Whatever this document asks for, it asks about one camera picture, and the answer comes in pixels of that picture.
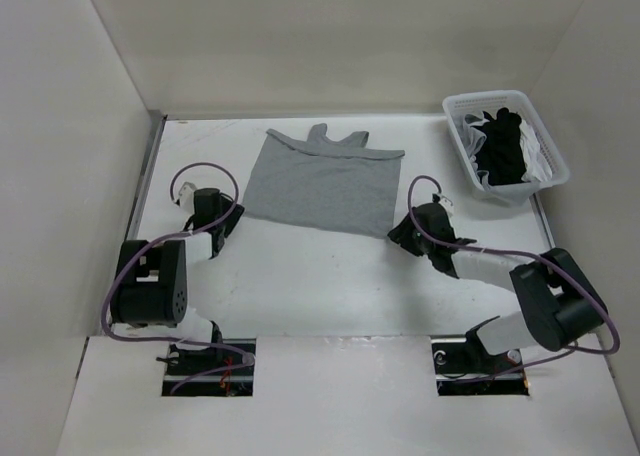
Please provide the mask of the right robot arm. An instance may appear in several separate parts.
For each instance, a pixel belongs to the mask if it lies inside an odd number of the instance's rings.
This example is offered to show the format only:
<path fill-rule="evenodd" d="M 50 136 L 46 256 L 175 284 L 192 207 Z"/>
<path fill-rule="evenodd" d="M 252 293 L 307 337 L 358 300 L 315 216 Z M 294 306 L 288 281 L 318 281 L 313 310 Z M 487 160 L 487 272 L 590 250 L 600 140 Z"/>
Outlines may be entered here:
<path fill-rule="evenodd" d="M 471 369 L 504 366 L 512 351 L 540 346 L 567 356 L 605 355 L 618 350 L 586 347 L 580 339 L 601 326 L 615 326 L 603 300 L 571 254 L 553 248 L 542 254 L 482 247 L 456 235 L 443 198 L 411 207 L 388 233 L 391 242 L 457 280 L 479 281 L 513 293 L 518 310 L 487 319 L 469 329 L 458 352 Z"/>

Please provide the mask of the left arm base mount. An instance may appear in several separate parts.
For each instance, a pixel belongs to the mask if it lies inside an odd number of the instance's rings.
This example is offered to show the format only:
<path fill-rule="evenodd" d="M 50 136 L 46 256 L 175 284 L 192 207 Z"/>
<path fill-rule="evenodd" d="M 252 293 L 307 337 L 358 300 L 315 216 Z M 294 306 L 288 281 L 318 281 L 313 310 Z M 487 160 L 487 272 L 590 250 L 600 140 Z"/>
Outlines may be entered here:
<path fill-rule="evenodd" d="M 156 361 L 164 366 L 164 397 L 251 397 L 254 366 L 245 366 L 242 356 L 215 348 L 188 350 L 170 345 L 166 356 Z"/>

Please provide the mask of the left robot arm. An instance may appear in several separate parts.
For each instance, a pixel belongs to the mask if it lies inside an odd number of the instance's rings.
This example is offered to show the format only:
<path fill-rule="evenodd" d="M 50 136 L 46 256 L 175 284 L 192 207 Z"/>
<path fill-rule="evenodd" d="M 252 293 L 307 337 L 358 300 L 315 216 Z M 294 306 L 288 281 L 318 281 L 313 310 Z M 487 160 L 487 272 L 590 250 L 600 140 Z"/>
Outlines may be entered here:
<path fill-rule="evenodd" d="M 203 234 L 210 256 L 218 256 L 245 208 L 217 188 L 196 189 L 192 211 L 181 231 L 153 241 L 122 243 L 114 283 L 101 310 L 101 325 L 121 342 L 167 342 L 190 351 L 190 362 L 206 375 L 235 353 L 242 363 L 251 353 L 222 342 L 218 326 L 199 316 L 188 301 L 187 240 Z"/>

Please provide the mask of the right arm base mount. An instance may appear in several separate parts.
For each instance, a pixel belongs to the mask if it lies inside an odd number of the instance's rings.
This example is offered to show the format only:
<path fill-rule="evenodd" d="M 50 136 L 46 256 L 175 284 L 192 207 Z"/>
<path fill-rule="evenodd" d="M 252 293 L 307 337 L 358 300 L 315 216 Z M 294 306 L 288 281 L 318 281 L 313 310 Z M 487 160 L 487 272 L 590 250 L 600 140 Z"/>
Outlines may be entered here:
<path fill-rule="evenodd" d="M 519 350 L 490 355 L 465 337 L 431 340 L 439 396 L 528 396 L 525 372 L 502 375 L 521 364 Z"/>

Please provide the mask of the grey tank top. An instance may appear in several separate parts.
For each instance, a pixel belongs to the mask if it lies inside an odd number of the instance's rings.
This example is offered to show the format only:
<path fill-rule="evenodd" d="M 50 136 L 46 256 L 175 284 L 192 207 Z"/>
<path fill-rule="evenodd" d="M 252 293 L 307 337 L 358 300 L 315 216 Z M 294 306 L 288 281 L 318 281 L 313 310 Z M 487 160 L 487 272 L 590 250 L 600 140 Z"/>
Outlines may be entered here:
<path fill-rule="evenodd" d="M 403 150 L 368 147 L 369 133 L 334 141 L 327 125 L 294 139 L 275 129 L 251 171 L 246 214 L 279 224 L 383 238 L 392 229 Z"/>

